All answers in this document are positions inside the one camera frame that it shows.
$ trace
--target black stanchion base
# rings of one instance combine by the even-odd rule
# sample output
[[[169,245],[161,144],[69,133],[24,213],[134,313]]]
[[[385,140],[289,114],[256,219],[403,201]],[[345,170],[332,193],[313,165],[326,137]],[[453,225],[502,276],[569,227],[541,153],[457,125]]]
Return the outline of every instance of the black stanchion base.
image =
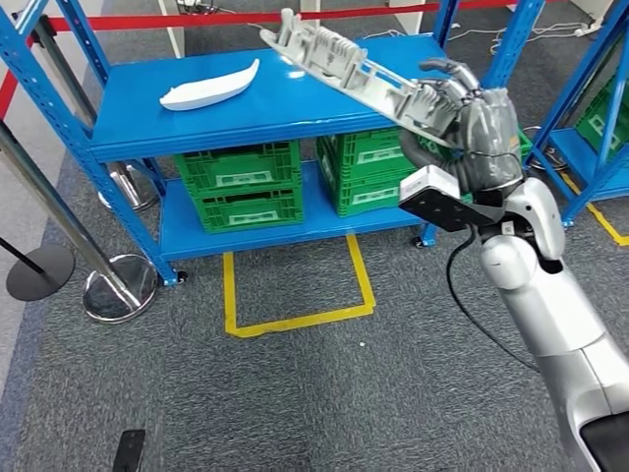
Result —
[[[9,295],[23,302],[41,300],[64,286],[74,271],[74,256],[62,246],[47,246],[31,251],[27,258],[40,266],[44,273],[17,261],[7,277]]]

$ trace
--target black cable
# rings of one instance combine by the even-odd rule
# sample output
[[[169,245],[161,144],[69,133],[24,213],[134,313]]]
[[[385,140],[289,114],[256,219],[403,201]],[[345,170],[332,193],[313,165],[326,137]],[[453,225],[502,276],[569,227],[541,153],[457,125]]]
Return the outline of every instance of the black cable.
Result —
[[[478,328],[478,330],[480,330],[483,334],[484,334],[484,335],[489,337],[489,339],[491,339],[492,341],[493,341],[493,343],[496,344],[496,346],[502,349],[503,351],[506,352],[507,354],[509,354],[510,356],[511,356],[514,359],[520,362],[523,366],[527,367],[527,368],[529,368],[529,369],[530,369],[533,372],[536,372],[536,373],[539,374],[539,370],[537,367],[534,366],[533,364],[531,364],[529,362],[526,362],[523,359],[521,359],[521,358],[518,357],[517,354],[516,354],[516,353],[511,351],[511,349],[509,349],[508,347],[502,344],[500,340],[497,339],[496,336],[494,336],[491,332],[485,329],[482,324],[477,321],[470,312],[468,312],[468,309],[465,308],[463,305],[463,303],[462,303],[461,300],[459,299],[459,297],[456,295],[456,292],[455,292],[454,286],[453,285],[453,281],[452,281],[452,266],[453,266],[453,264],[454,263],[455,259],[456,259],[457,256],[459,256],[460,253],[463,252],[465,249],[468,248],[474,241],[476,240],[476,231],[474,229],[474,227],[471,226],[471,225],[468,225],[468,228],[470,229],[470,237],[468,238],[467,240],[465,240],[465,242],[462,243],[461,245],[458,246],[454,251],[453,251],[452,254],[450,254],[450,256],[448,258],[448,264],[446,266],[446,278],[448,281],[448,288],[450,291],[450,295],[452,295],[452,297],[455,301],[455,303],[456,303],[459,306],[459,308],[461,309],[462,312],[463,312],[464,315],[465,315],[468,320],[470,320],[470,322],[471,322],[472,325],[476,326],[477,328]]]

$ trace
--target shelf caster wheel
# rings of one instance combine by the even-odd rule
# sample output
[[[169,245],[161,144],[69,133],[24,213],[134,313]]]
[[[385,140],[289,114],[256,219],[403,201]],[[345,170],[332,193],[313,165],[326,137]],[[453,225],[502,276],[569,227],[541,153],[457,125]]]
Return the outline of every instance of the shelf caster wheel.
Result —
[[[186,270],[177,271],[177,284],[183,283],[188,280],[188,272]]]
[[[411,239],[411,244],[413,244],[413,246],[415,246],[417,249],[421,249],[421,248],[423,248],[423,247],[425,246],[424,244],[424,241],[422,238],[420,238],[419,236],[416,236],[416,237]]]

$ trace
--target gray plastic part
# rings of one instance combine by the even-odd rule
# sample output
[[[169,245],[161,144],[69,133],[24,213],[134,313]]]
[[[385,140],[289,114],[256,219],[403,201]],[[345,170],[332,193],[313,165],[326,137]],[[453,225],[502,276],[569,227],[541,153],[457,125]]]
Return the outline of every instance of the gray plastic part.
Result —
[[[284,58],[327,86],[376,110],[399,126],[442,146],[459,109],[429,83],[409,81],[367,59],[367,51],[336,32],[302,22],[282,10],[280,32],[260,37]]]

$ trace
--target stanchion base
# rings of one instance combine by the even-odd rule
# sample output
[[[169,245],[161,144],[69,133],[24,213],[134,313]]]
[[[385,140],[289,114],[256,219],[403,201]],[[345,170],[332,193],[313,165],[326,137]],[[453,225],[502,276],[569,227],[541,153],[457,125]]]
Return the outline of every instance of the stanchion base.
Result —
[[[100,273],[91,273],[83,289],[83,307],[88,317],[109,325],[128,322],[146,310],[158,290],[158,273],[149,261],[133,254],[110,259],[113,268],[140,302],[138,308],[128,307],[121,300]]]
[[[153,181],[130,164],[127,164],[127,171],[130,175],[131,182],[122,182],[123,179],[127,180],[127,176],[115,171],[110,175],[133,210],[142,211],[158,200],[159,195],[153,185]],[[135,195],[128,195],[125,189],[133,189]],[[112,208],[100,193],[99,193],[99,200],[107,208]]]
[[[62,246],[38,248],[26,256],[43,268],[44,273],[37,273],[22,261],[11,267],[7,277],[7,291],[23,302],[41,300],[52,295],[66,285],[74,271],[72,251]]]

